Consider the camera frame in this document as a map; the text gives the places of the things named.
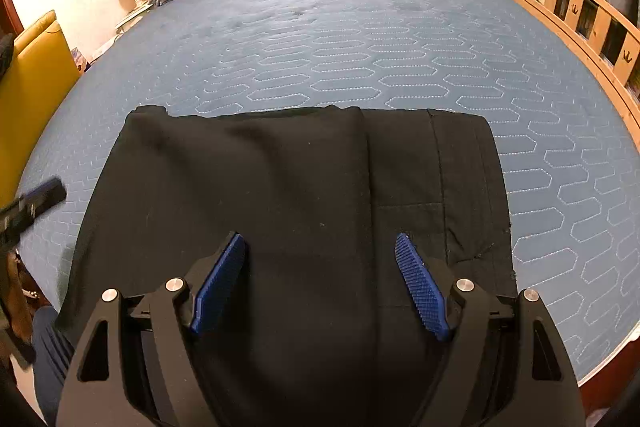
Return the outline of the black pants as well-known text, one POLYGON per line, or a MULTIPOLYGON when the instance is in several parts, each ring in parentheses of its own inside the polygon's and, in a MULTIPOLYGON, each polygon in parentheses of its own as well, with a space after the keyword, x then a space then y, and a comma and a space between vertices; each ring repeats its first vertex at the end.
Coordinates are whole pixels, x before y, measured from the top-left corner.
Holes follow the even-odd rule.
POLYGON ((77 341, 104 289, 152 291, 230 232, 250 257, 192 353, 233 426, 410 423, 442 348, 400 275, 400 233, 458 277, 516 291, 506 189, 480 116, 145 106, 93 191, 58 328, 77 341))

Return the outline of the person's blue trouser leg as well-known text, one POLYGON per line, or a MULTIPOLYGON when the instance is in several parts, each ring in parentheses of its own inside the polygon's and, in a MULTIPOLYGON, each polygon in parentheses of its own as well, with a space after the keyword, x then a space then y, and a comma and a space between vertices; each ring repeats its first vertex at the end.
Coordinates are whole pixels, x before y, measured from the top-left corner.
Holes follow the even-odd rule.
POLYGON ((73 345, 55 327, 58 312, 51 306, 40 308, 32 320, 32 347, 36 358, 35 395, 43 418, 54 426, 64 381, 74 355, 73 345))

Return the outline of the yellow chair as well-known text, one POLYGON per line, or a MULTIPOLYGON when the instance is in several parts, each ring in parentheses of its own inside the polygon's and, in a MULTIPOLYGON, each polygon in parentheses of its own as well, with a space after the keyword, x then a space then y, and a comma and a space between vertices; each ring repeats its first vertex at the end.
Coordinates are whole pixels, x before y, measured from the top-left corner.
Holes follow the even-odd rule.
POLYGON ((14 199, 40 135, 80 77, 54 11, 14 39, 1 77, 1 205, 14 199))

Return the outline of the blue quilted mattress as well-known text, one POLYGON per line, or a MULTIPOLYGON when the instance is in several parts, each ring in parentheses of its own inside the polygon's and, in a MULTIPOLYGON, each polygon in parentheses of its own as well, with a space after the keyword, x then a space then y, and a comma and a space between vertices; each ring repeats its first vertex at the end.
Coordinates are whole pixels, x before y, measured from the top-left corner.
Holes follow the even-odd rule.
POLYGON ((96 180, 126 116, 303 106, 437 108, 496 137, 518 283, 539 291, 580 381, 639 321, 639 154, 599 81, 512 0, 172 0, 82 75, 21 179, 66 203, 22 240, 51 303, 66 294, 96 180))

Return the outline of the wooden crib rail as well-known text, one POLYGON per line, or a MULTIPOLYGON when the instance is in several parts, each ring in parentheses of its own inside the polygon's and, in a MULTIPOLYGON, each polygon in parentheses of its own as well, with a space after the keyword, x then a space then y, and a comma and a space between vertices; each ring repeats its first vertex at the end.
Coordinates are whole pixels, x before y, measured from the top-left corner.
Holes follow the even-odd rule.
POLYGON ((600 83, 639 142, 639 29, 605 0, 513 0, 548 27, 600 83))

